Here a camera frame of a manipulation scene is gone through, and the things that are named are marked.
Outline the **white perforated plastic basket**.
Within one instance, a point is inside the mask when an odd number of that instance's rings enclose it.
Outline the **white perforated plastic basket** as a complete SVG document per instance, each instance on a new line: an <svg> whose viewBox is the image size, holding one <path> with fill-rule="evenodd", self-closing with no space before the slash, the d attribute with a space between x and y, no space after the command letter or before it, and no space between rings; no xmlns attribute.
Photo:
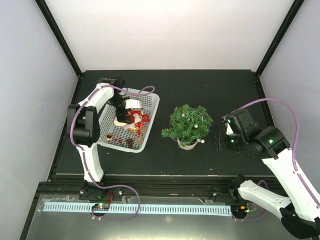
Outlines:
<svg viewBox="0 0 320 240"><path fill-rule="evenodd" d="M131 99L140 100L143 112L145 114L148 114L150 117L150 122L148 122L147 124L144 124L147 127L147 131L143 135L143 138L144 138L143 143L142 144L136 143L136 140L139 137L138 131L132 132L124 129L123 127L114 125L114 120L116 117L116 109L115 107L106 104L99 118L100 137L99 137L99 140L97 141L97 144L106 148L111 148L111 149L115 149L115 150L123 151L127 153L140 153L144 150L146 143L148 141L148 137L150 135L151 128L155 120L156 112L160 102L160 97L155 93L151 93L149 95L139 96L139 97L131 93L128 93L126 96ZM106 136L109 134L111 134L113 138L121 137L122 144L119 144L115 140L107 141ZM135 140L133 149L128 148L126 144L126 139Z"/></svg>

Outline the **small green christmas tree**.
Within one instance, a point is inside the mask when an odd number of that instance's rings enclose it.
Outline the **small green christmas tree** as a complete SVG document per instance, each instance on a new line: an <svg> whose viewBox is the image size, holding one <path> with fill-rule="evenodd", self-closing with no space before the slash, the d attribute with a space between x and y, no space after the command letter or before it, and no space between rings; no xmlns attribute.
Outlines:
<svg viewBox="0 0 320 240"><path fill-rule="evenodd" d="M205 107L199 105L194 108L184 104L175 107L169 117L169 127L161 130L161 136L176 142L180 139L183 142L203 144L212 124L213 119Z"/></svg>

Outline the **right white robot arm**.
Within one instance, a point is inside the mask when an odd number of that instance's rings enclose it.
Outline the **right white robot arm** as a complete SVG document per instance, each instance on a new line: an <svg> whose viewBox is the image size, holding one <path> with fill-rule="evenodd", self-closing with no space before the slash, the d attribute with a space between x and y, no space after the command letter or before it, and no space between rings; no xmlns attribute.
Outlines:
<svg viewBox="0 0 320 240"><path fill-rule="evenodd" d="M298 239L320 238L320 194L305 175L284 134L276 127L260 128L247 109L223 116L226 132L217 132L218 151L244 152L260 159L277 178L286 196L261 187L243 175L228 186L228 198L250 201L280 219L284 228Z"/></svg>

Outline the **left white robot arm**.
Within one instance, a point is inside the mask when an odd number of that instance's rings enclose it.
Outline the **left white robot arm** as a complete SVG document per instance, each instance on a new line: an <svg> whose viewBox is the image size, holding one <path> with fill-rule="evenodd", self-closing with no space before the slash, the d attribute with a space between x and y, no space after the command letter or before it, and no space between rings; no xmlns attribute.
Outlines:
<svg viewBox="0 0 320 240"><path fill-rule="evenodd" d="M84 100L69 105L67 109L67 134L80 154L84 180L93 183L89 193L97 200L103 199L108 192L107 186L100 182L104 171L98 155L98 140L101 134L99 112L105 105L110 105L115 108L112 121L122 126L132 123L126 109L128 98L120 95L124 85L125 81L119 75L101 78Z"/></svg>

